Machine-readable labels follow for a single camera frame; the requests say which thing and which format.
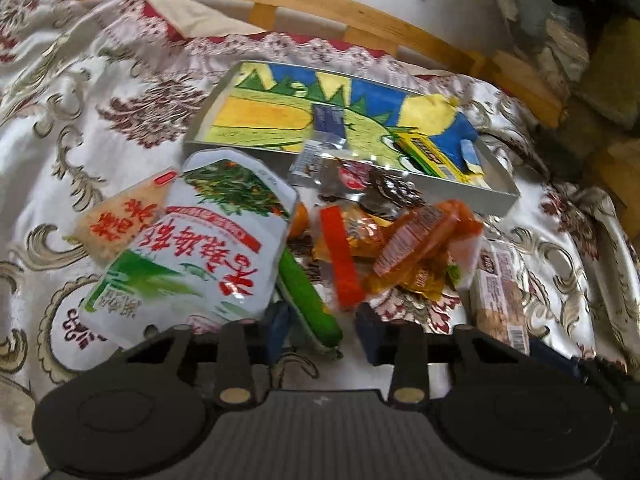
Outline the cream pillow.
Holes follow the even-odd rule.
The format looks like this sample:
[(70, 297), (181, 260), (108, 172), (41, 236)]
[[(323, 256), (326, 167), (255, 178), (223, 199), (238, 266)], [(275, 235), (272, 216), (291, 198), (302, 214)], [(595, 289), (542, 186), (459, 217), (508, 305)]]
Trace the cream pillow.
[(265, 29), (230, 18), (194, 0), (146, 0), (183, 38), (250, 36)]

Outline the orange mandarin fruit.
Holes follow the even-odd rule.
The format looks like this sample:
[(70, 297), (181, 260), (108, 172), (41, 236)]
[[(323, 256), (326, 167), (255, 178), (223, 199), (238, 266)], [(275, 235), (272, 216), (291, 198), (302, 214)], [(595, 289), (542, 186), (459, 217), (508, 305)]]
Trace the orange mandarin fruit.
[(288, 231), (288, 240), (298, 240), (309, 229), (310, 221), (308, 210), (303, 202), (299, 202), (294, 211), (290, 230)]

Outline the navy blue long snack packet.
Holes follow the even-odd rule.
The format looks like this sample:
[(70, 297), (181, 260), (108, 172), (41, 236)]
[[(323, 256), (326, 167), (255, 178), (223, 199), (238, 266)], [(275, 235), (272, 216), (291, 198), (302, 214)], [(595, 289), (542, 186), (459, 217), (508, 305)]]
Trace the navy blue long snack packet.
[(336, 105), (314, 103), (311, 105), (311, 139), (334, 148), (347, 145), (344, 110)]

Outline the yellow snack packet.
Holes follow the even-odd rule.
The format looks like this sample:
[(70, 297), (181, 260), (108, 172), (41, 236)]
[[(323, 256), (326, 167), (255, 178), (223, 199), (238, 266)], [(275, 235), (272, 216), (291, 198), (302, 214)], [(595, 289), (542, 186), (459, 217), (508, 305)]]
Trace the yellow snack packet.
[(394, 133), (393, 138), (412, 162), (432, 177), (470, 184), (471, 180), (427, 136)]

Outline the grey tray with painted liner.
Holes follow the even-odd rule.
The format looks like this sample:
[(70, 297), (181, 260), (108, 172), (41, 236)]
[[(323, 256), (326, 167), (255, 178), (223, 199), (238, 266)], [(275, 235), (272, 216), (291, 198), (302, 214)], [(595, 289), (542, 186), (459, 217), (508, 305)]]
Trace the grey tray with painted liner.
[[(431, 200), (457, 198), (479, 214), (502, 217), (520, 197), (508, 170), (450, 96), (299, 65), (234, 64), (195, 115), (183, 151), (237, 148), (287, 174), (303, 144), (312, 140), (314, 103), (344, 110), (347, 145), (336, 150), (403, 174)], [(404, 132), (427, 136), (471, 183), (423, 172), (394, 141), (394, 133)]]

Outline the orange spicy snack bag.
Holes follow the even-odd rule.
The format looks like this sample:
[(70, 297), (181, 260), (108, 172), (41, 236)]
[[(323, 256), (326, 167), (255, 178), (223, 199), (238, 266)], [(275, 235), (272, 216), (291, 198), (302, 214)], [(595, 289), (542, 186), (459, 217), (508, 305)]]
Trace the orange spicy snack bag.
[(447, 284), (471, 284), (483, 231), (460, 200), (406, 209), (393, 221), (341, 202), (314, 214), (312, 255), (342, 310), (394, 288), (439, 300)]

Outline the white green pickle bag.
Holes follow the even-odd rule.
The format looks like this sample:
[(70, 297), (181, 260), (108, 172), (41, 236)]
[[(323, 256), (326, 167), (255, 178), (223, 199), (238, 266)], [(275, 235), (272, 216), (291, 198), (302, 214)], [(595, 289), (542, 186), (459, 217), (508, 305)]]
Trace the white green pickle bag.
[(148, 328), (213, 332), (259, 320), (270, 303), (295, 188), (233, 148), (190, 155), (163, 215), (108, 266), (81, 304), (93, 333), (131, 348)]

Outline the hanging dark clothes pile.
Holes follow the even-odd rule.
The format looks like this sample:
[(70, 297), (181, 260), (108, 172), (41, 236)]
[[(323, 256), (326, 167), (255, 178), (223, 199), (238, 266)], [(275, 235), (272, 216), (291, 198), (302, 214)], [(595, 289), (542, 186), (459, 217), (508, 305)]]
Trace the hanging dark clothes pile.
[(636, 18), (639, 0), (498, 0), (515, 54), (530, 66), (551, 96), (525, 103), (552, 127), (590, 63), (604, 26), (614, 18)]

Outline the floral satin bed cover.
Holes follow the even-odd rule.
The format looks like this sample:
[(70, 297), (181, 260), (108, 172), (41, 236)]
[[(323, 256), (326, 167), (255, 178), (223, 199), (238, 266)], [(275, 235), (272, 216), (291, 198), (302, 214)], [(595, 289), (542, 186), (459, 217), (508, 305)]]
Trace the floral satin bed cover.
[(325, 67), (459, 101), (520, 199), (504, 240), (529, 333), (563, 356), (639, 373), (639, 261), (600, 188), (537, 169), (533, 118), (491, 84), (362, 47), (285, 32), (183, 38), (146, 0), (1, 1), (1, 474), (46, 474), (32, 414), (49, 391), (117, 351), (79, 322), (99, 278), (70, 239), (92, 206), (174, 166), (196, 108), (231, 65)]

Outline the rice cracker square packet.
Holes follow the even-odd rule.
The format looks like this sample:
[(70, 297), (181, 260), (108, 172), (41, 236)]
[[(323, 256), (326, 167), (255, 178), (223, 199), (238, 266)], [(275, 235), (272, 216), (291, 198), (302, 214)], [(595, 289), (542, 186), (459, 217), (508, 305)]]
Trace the rice cracker square packet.
[(177, 168), (167, 168), (84, 212), (71, 240), (100, 266), (110, 264), (134, 238), (160, 218)]

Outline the green stick snack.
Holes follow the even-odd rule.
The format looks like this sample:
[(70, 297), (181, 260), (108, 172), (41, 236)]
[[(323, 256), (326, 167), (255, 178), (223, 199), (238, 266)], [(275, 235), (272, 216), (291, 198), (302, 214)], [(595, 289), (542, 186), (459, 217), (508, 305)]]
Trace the green stick snack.
[(279, 262), (277, 286), (314, 348), (322, 353), (337, 352), (343, 340), (341, 326), (288, 248)]

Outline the clear cracker snack packet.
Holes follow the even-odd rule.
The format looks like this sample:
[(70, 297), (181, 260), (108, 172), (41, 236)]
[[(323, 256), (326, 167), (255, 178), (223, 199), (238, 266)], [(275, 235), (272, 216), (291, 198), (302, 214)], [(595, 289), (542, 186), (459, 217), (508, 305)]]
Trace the clear cracker snack packet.
[(509, 248), (484, 240), (470, 289), (476, 327), (498, 341), (529, 355), (523, 295)]

